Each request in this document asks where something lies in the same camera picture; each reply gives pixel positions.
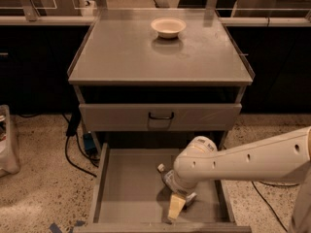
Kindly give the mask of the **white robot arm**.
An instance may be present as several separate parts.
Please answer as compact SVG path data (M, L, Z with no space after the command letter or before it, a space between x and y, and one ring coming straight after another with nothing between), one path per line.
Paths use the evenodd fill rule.
M310 233L310 150L310 127L227 150L198 136L174 161L168 219L178 217L186 197L205 180L300 183L288 233Z

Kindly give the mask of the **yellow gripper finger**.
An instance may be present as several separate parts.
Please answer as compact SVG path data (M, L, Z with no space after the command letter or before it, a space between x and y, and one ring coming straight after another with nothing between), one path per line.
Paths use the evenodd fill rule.
M186 204L186 198L172 193L170 196L169 210L168 210L168 219L174 221L178 218L180 212Z

